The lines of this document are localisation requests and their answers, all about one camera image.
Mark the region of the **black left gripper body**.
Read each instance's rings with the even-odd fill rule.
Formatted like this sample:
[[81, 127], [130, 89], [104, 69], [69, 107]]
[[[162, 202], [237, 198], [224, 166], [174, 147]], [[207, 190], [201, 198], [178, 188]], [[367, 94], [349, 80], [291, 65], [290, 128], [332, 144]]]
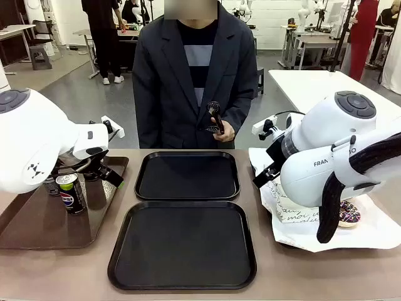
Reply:
[[74, 164], [62, 163], [61, 159], [58, 159], [56, 162], [56, 176], [77, 173], [83, 174], [87, 181], [100, 179], [99, 169], [101, 167], [107, 167], [103, 165], [103, 160], [107, 154], [107, 150], [102, 151]]

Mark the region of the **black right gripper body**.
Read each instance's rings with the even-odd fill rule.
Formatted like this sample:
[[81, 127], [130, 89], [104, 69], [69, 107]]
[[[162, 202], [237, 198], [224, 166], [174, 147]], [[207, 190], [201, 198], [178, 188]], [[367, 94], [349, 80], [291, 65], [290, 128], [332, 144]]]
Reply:
[[286, 157], [281, 149], [283, 139], [284, 134], [281, 134], [279, 137], [273, 140], [273, 143], [266, 150], [269, 157], [273, 160], [272, 168], [275, 171], [280, 171], [284, 162], [286, 161]]

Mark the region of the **person's left hand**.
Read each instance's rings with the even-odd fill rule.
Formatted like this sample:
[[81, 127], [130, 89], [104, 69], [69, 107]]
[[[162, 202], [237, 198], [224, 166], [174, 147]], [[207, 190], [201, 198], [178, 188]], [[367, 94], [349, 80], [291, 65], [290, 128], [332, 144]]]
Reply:
[[229, 122], [227, 122], [225, 120], [222, 121], [222, 124], [224, 127], [224, 133], [222, 134], [222, 133], [218, 132], [216, 134], [213, 134], [214, 139], [219, 142], [223, 142], [223, 143], [233, 141], [235, 139], [235, 135], [236, 135], [234, 128], [230, 125]]

